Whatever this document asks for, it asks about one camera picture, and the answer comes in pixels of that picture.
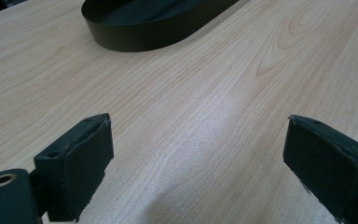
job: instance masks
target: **light wood grain surface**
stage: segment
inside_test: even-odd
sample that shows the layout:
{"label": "light wood grain surface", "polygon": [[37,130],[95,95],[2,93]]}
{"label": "light wood grain surface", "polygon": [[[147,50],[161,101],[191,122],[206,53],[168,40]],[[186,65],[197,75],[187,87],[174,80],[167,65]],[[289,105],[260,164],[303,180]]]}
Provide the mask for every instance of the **light wood grain surface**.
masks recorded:
{"label": "light wood grain surface", "polygon": [[141,53],[98,46],[82,3],[0,12],[0,171],[108,112],[115,158],[79,223],[335,223],[282,150],[291,114],[358,141],[358,0],[242,0]]}

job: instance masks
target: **small hole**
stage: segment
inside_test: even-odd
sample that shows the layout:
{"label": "small hole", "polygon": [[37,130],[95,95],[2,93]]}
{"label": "small hole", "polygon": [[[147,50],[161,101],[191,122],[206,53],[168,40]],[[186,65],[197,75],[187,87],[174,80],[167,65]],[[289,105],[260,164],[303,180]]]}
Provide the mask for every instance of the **small hole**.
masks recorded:
{"label": "small hole", "polygon": [[58,153],[58,152],[50,152],[50,153],[48,154],[48,157],[50,157],[50,158],[55,158],[55,157],[58,157],[58,155],[60,155],[60,153]]}
{"label": "small hole", "polygon": [[17,176],[15,174],[0,175],[0,187],[10,184],[14,179],[16,179],[16,177]]}

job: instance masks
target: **wood grain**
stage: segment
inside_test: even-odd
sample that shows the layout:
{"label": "wood grain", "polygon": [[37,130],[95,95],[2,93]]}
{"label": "wood grain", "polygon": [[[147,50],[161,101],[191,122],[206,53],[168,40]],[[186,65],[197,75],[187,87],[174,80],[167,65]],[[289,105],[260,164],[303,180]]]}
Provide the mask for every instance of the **wood grain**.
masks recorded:
{"label": "wood grain", "polygon": [[0,12],[0,171],[108,112],[115,158],[79,223],[335,223],[282,150],[291,114],[358,140],[358,0],[242,0],[141,53],[99,47],[81,5]]}

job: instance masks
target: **black plastic part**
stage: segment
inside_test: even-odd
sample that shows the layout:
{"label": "black plastic part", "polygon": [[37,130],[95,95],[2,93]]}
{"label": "black plastic part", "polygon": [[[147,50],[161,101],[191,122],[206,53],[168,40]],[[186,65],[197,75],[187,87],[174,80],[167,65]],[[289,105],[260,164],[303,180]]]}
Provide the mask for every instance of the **black plastic part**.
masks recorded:
{"label": "black plastic part", "polygon": [[37,177],[48,183],[49,220],[78,221],[112,159],[108,114],[82,120],[34,157]]}
{"label": "black plastic part", "polygon": [[25,170],[0,172],[0,224],[42,223],[36,211],[33,189]]}
{"label": "black plastic part", "polygon": [[239,0],[86,0],[95,41],[117,51],[159,49],[195,33]]}
{"label": "black plastic part", "polygon": [[284,161],[338,222],[358,223],[358,142],[318,120],[289,119]]}

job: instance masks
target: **black bracket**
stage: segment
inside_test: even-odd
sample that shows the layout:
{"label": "black bracket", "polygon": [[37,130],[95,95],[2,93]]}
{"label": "black bracket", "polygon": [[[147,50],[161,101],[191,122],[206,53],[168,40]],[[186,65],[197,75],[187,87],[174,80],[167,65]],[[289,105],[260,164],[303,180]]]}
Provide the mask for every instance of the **black bracket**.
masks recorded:
{"label": "black bracket", "polygon": [[108,114],[80,121],[34,157],[35,169],[0,172],[0,223],[79,220],[113,159]]}
{"label": "black bracket", "polygon": [[338,222],[358,223],[358,142],[318,120],[289,119],[284,162]]}

